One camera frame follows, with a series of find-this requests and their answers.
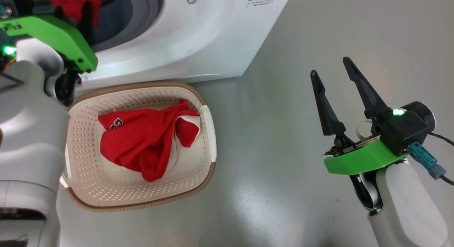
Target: red garment in basket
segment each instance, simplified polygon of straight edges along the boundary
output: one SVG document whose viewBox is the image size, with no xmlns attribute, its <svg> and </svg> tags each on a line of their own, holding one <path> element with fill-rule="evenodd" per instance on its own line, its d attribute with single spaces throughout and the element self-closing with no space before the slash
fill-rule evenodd
<svg viewBox="0 0 454 247">
<path fill-rule="evenodd" d="M 107 130 L 101 137 L 101 154 L 117 165 L 141 172 L 146 181 L 160 179 L 175 148 L 174 135 L 183 147 L 191 147 L 200 130 L 198 116 L 184 99 L 163 110 L 114 111 L 98 116 Z M 198 124 L 191 120 L 195 117 Z"/>
<path fill-rule="evenodd" d="M 77 23 L 81 20 L 82 8 L 86 1 L 91 3 L 93 26 L 96 27 L 98 26 L 98 12 L 103 5 L 102 0 L 50 0 L 55 8 L 60 6 L 66 16 L 69 16 Z"/>
</svg>

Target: green plastic part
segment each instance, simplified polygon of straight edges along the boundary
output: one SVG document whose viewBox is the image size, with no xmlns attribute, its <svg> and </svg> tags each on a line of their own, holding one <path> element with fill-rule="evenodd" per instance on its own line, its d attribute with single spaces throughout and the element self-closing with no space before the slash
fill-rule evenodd
<svg viewBox="0 0 454 247">
<path fill-rule="evenodd" d="M 396 157 L 381 140 L 376 140 L 345 155 L 325 159 L 325 166 L 329 173 L 355 175 L 384 168 L 407 155 Z"/>
<path fill-rule="evenodd" d="M 10 37 L 28 34 L 74 60 L 81 71 L 95 71 L 98 58 L 75 27 L 54 16 L 26 16 L 0 21 Z"/>
</svg>

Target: teal connector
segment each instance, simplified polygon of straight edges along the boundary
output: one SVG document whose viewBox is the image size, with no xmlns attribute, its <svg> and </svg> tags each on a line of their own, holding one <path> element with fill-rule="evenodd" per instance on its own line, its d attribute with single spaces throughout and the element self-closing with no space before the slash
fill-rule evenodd
<svg viewBox="0 0 454 247">
<path fill-rule="evenodd" d="M 428 174 L 430 174 L 433 179 L 436 180 L 446 173 L 446 170 L 441 165 L 437 164 L 438 160 L 419 142 L 412 143 L 407 152 L 412 158 L 427 169 Z"/>
</svg>

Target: floor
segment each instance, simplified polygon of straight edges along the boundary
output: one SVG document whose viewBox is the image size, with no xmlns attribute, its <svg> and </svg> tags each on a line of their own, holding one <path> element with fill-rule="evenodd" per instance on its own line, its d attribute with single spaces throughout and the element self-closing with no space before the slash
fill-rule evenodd
<svg viewBox="0 0 454 247">
<path fill-rule="evenodd" d="M 217 167 L 195 196 L 122 213 L 89 213 L 60 189 L 62 247 L 376 247 L 346 176 L 330 175 L 309 73 L 317 69 L 350 137 L 364 107 L 350 56 L 385 102 L 425 102 L 454 137 L 453 0 L 290 0 L 243 77 L 196 83 L 217 134 Z M 454 150 L 426 147 L 454 178 Z M 411 161 L 454 242 L 454 187 Z"/>
</svg>

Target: green led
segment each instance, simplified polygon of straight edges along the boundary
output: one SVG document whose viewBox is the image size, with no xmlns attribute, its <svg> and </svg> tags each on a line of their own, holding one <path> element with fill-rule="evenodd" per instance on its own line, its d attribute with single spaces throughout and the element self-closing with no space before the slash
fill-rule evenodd
<svg viewBox="0 0 454 247">
<path fill-rule="evenodd" d="M 11 47 L 11 46 L 5 46 L 3 47 L 3 52 L 6 54 L 6 55 L 14 55 L 17 51 L 17 48 L 16 47 Z"/>
<path fill-rule="evenodd" d="M 403 115 L 404 113 L 405 113 L 405 111 L 402 110 L 402 109 L 394 109 L 394 110 L 393 110 L 393 115 L 394 115 L 394 116 L 396 116 L 396 115 L 399 115 L 399 116 L 400 116 L 400 115 Z"/>
</svg>

